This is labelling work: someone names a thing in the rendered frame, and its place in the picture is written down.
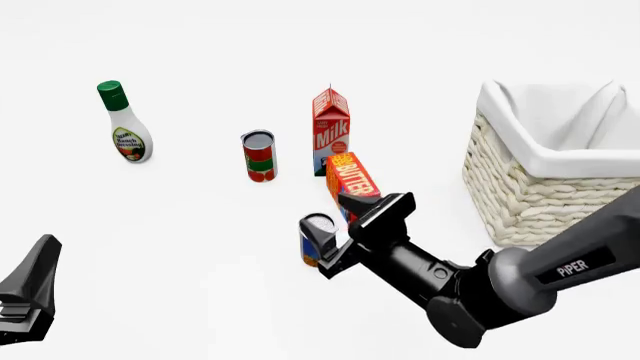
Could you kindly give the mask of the red tomato sauce can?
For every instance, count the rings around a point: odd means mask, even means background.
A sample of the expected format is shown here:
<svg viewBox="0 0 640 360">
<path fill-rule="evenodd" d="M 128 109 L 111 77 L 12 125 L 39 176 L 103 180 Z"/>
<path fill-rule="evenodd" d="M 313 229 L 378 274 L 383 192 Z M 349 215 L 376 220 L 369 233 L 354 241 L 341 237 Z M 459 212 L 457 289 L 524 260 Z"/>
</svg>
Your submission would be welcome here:
<svg viewBox="0 0 640 360">
<path fill-rule="evenodd" d="M 246 169 L 254 182 L 270 182 L 277 176 L 275 137 L 270 131 L 255 130 L 241 136 Z"/>
</svg>

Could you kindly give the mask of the red and white milk carton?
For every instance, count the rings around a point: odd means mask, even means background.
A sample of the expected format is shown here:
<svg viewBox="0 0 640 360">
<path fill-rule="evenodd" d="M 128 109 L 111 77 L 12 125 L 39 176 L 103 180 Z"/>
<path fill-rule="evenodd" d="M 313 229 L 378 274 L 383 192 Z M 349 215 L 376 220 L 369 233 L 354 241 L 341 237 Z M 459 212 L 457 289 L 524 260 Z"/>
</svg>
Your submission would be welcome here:
<svg viewBox="0 0 640 360">
<path fill-rule="evenodd" d="M 329 87 L 314 98 L 312 116 L 314 176 L 325 176 L 328 158 L 348 152 L 351 121 L 348 102 Z"/>
</svg>

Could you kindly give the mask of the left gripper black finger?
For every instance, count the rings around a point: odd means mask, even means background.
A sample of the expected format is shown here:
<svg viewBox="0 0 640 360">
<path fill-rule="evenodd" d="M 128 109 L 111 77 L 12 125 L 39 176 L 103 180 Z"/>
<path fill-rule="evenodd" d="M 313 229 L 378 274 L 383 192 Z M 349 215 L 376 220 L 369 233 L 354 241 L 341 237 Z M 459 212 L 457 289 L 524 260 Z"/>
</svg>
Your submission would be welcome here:
<svg viewBox="0 0 640 360">
<path fill-rule="evenodd" d="M 0 302 L 54 312 L 54 281 L 61 248 L 55 236 L 41 236 L 22 262 L 0 281 Z"/>
</svg>

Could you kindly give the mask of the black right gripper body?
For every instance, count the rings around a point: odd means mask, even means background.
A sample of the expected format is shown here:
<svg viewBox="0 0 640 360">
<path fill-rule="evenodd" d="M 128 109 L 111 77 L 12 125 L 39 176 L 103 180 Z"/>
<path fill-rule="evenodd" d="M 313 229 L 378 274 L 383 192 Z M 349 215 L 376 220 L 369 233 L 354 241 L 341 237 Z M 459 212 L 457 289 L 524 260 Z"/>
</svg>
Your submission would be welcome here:
<svg viewBox="0 0 640 360">
<path fill-rule="evenodd" d="M 352 266 L 369 266 L 395 245 L 409 240 L 405 219 L 416 209 L 414 194 L 393 193 L 382 197 L 348 226 L 349 240 L 327 251 L 319 272 L 333 278 Z"/>
</svg>

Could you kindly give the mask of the white woven basket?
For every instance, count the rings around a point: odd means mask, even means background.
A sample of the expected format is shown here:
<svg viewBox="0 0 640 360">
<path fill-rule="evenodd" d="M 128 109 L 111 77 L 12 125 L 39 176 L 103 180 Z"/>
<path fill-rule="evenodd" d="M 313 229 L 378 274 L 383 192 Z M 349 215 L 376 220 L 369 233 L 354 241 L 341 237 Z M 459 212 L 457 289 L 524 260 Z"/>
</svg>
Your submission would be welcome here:
<svg viewBox="0 0 640 360">
<path fill-rule="evenodd" d="M 640 186 L 640 90 L 487 81 L 462 177 L 496 245 L 540 245 Z"/>
</svg>

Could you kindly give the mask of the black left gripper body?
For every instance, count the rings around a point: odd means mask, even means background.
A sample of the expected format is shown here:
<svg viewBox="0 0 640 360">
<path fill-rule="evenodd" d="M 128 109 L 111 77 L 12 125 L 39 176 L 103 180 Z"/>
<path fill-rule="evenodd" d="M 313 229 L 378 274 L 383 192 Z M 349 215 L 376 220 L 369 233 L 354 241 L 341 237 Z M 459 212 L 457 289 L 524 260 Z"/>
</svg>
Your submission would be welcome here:
<svg viewBox="0 0 640 360">
<path fill-rule="evenodd" d="M 54 320 L 38 302 L 0 295 L 0 345 L 43 341 Z"/>
</svg>

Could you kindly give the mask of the white ranch dressing bottle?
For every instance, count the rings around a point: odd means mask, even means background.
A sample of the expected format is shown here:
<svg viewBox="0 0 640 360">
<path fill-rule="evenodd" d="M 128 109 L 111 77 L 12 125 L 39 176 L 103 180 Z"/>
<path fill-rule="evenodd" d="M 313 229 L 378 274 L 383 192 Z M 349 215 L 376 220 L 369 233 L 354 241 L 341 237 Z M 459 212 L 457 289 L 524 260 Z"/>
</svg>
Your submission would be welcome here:
<svg viewBox="0 0 640 360">
<path fill-rule="evenodd" d="M 141 164 L 151 158 L 151 134 L 130 107 L 121 83 L 105 81 L 97 86 L 97 91 L 109 113 L 111 140 L 119 154 L 133 164 Z"/>
</svg>

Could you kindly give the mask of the orange butter box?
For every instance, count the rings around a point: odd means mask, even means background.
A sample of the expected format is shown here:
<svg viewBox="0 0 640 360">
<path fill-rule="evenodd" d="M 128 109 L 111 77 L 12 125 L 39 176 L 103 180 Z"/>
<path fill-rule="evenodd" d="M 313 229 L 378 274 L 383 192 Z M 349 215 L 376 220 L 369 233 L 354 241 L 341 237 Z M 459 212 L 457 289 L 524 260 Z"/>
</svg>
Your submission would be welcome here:
<svg viewBox="0 0 640 360">
<path fill-rule="evenodd" d="M 353 152 L 332 155 L 326 164 L 326 185 L 345 221 L 350 224 L 356 215 L 338 202 L 338 194 L 379 197 L 379 188 Z"/>
</svg>

